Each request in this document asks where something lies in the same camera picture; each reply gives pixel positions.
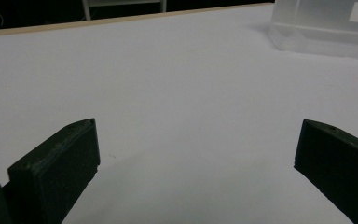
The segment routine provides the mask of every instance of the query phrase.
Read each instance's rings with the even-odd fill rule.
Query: textured rubber pad
[[[358,138],[336,127],[304,120],[295,168],[358,224]]]
[[[10,166],[4,187],[16,223],[62,223],[100,164],[94,119],[70,124]]]

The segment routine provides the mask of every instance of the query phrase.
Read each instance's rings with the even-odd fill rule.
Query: wooden table edge
[[[170,16],[177,16],[177,15],[185,15],[190,13],[216,11],[216,10],[231,9],[231,8],[238,8],[238,7],[266,6],[271,4],[272,3],[259,3],[259,4],[251,4],[251,5],[231,6],[231,7],[211,7],[211,8],[203,8],[203,9],[185,10],[185,11],[147,14],[147,15],[140,15],[140,16],[119,17],[119,18],[111,18],[111,19],[103,19],[103,20],[95,20],[95,21],[75,21],[75,22],[58,23],[58,24],[50,24],[50,25],[20,27],[20,28],[0,30],[0,35],[14,35],[14,34],[49,31],[49,30],[61,30],[61,29],[69,29],[69,28],[76,28],[76,27],[83,27],[83,26],[90,26],[90,25],[100,25],[100,24],[107,24],[113,22],[121,22],[121,21],[138,21],[138,20],[145,20],[145,19],[170,17]]]

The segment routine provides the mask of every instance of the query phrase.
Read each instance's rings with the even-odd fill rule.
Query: dark background
[[[273,0],[167,0],[167,11],[227,7]],[[159,13],[159,3],[91,7],[93,20]],[[0,0],[0,29],[83,21],[81,0]]]

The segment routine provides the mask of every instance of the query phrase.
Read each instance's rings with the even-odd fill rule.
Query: white tabletop surface
[[[0,183],[96,118],[102,164],[64,223],[351,223],[293,165],[303,119],[358,136],[358,60],[276,50],[272,8],[1,35]]]

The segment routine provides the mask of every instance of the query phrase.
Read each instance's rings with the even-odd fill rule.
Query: clear acrylic container
[[[358,1],[276,0],[268,35],[280,50],[358,58]]]

